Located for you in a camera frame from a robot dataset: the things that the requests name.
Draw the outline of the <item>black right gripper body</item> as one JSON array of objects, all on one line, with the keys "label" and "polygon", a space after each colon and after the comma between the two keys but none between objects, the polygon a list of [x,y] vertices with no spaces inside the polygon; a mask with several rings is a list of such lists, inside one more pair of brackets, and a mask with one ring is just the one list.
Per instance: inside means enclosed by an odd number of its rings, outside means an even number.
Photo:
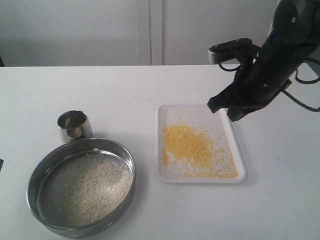
[{"label": "black right gripper body", "polygon": [[242,63],[229,90],[229,110],[255,112],[265,108],[291,84],[291,74],[291,61]]}]

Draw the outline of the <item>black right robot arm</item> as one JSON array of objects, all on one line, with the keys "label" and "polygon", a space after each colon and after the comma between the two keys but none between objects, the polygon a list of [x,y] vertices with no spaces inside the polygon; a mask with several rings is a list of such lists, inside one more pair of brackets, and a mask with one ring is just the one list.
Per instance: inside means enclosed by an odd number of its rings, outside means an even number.
[{"label": "black right robot arm", "polygon": [[290,76],[298,73],[305,61],[319,64],[309,56],[320,47],[320,2],[318,0],[282,0],[273,17],[271,32],[259,47],[249,38],[215,44],[208,50],[211,64],[236,59],[239,66],[232,69],[233,82],[218,95],[209,99],[212,113],[227,109],[227,116],[238,121],[270,104],[284,93],[299,106],[318,113],[319,108],[308,106],[286,89]]}]

